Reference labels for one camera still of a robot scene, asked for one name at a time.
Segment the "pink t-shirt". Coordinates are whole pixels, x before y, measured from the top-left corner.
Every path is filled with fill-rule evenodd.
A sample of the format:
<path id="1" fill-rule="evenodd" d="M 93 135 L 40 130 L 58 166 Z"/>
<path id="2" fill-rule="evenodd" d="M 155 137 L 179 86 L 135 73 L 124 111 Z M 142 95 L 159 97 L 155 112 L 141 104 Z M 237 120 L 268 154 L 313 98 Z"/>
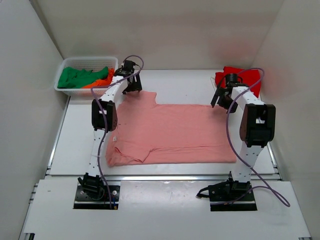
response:
<path id="1" fill-rule="evenodd" d="M 201 104 L 158 104 L 155 92 L 128 93 L 117 108 L 105 159 L 109 167 L 235 163 L 226 110 Z"/>

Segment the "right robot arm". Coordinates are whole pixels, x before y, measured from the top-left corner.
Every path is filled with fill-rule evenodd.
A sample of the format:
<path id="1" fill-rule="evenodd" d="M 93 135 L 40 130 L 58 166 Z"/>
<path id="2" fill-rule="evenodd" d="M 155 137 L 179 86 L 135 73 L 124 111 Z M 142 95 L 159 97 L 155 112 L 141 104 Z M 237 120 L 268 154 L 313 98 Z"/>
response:
<path id="1" fill-rule="evenodd" d="M 229 200 L 236 200 L 243 192 L 249 190 L 252 168 L 261 151 L 274 138 L 276 107 L 258 99 L 236 73 L 226 74 L 222 78 L 210 105 L 218 105 L 227 110 L 227 140 L 237 160 L 236 167 L 229 175 L 230 184 L 224 187 L 224 195 Z M 229 134 L 229 117 L 237 108 L 243 111 L 239 125 L 239 137 L 242 141 L 239 153 L 232 145 Z"/>

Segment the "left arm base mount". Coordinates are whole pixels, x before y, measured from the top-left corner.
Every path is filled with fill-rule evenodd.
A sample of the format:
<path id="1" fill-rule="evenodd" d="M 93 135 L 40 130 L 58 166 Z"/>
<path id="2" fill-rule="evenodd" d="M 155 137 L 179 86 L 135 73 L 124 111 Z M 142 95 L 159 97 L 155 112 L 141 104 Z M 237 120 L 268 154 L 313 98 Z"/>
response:
<path id="1" fill-rule="evenodd" d="M 121 185 L 119 182 L 109 185 L 111 199 L 107 187 L 104 186 L 99 194 L 92 194 L 83 190 L 80 184 L 77 185 L 73 209 L 76 210 L 118 210 Z"/>

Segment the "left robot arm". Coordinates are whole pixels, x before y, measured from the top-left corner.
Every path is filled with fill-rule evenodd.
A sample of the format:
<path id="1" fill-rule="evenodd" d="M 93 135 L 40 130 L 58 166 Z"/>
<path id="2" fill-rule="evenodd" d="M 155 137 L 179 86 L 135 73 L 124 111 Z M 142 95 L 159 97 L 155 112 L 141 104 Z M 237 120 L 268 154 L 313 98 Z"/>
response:
<path id="1" fill-rule="evenodd" d="M 130 60 L 123 60 L 120 68 L 112 74 L 112 82 L 108 85 L 92 86 L 90 93 L 93 96 L 91 103 L 91 124 L 94 130 L 92 147 L 93 157 L 96 158 L 98 175 L 92 176 L 88 172 L 78 178 L 82 191 L 94 201 L 99 201 L 105 196 L 111 201 L 111 191 L 102 170 L 102 147 L 107 133 L 116 129 L 118 124 L 117 102 L 121 95 L 129 92 L 140 92 L 142 84 L 140 72 L 144 67 Z"/>

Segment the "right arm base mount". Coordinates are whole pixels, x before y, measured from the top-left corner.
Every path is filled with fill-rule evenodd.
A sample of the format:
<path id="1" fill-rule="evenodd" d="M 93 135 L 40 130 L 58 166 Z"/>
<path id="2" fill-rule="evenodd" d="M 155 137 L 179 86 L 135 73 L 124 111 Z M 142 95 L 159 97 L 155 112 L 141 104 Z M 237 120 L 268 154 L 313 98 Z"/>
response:
<path id="1" fill-rule="evenodd" d="M 198 199 L 208 198 L 212 212 L 253 212 L 258 210 L 251 183 L 233 180 L 231 176 L 226 181 L 200 189 L 196 197 Z"/>

